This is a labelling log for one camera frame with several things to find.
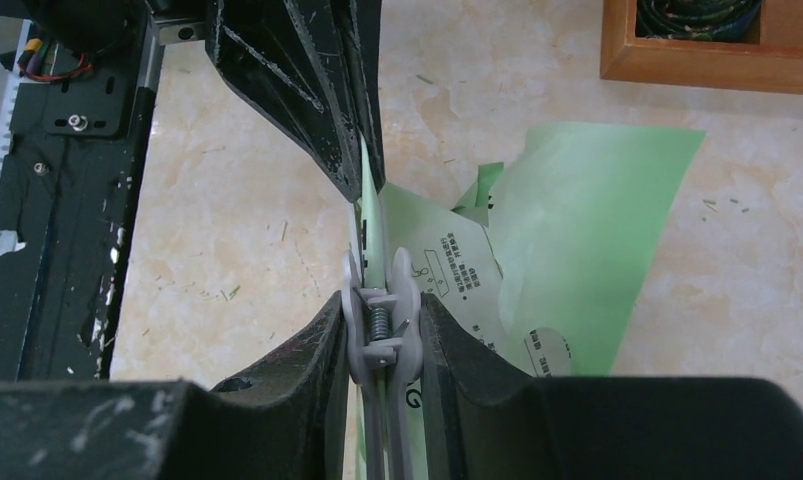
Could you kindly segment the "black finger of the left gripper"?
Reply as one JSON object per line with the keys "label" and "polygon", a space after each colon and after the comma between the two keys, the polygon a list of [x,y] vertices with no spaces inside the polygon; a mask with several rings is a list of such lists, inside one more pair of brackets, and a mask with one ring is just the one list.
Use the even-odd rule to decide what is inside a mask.
{"label": "black finger of the left gripper", "polygon": [[363,179],[361,1],[206,4],[205,49],[228,87],[303,149],[349,202]]}
{"label": "black finger of the left gripper", "polygon": [[366,140],[370,171],[380,192],[386,183],[378,78],[382,2],[335,1],[334,13],[356,108],[356,124]]}

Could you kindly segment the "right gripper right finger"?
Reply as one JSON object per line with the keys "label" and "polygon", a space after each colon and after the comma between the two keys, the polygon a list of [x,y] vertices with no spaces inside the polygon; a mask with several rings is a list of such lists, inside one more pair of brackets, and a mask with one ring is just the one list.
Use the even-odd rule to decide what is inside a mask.
{"label": "right gripper right finger", "polygon": [[421,303],[432,479],[803,479],[803,410],[774,383],[533,377]]}

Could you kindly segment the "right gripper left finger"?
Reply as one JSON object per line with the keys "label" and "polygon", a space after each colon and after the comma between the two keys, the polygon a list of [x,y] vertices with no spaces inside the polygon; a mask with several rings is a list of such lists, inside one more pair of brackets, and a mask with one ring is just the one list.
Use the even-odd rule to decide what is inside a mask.
{"label": "right gripper left finger", "polygon": [[348,366],[340,294],[211,389],[0,382],[0,479],[338,479]]}

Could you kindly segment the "green cat litter bag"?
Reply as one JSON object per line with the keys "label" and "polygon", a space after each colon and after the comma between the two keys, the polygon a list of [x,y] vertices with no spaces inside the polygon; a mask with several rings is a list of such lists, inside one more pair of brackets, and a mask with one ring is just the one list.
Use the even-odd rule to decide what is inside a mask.
{"label": "green cat litter bag", "polygon": [[[348,251],[362,286],[385,289],[396,251],[406,249],[421,298],[436,296],[468,334],[526,374],[605,375],[704,137],[544,124],[527,132],[512,164],[482,166],[452,210],[393,184],[364,193]],[[406,392],[412,479],[430,478],[422,370]]]}

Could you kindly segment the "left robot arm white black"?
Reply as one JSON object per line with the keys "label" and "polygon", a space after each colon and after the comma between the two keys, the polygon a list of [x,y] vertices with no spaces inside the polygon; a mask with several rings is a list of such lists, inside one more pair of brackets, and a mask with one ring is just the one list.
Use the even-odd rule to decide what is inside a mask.
{"label": "left robot arm white black", "polygon": [[378,1],[0,1],[86,57],[134,30],[190,28],[225,84],[349,202],[385,184]]}

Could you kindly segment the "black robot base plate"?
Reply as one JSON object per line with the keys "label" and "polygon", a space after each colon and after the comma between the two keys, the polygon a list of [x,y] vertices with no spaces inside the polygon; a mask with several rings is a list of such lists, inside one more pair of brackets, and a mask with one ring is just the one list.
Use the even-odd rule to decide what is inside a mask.
{"label": "black robot base plate", "polygon": [[22,79],[0,182],[0,381],[106,379],[163,50],[147,30],[81,77]]}

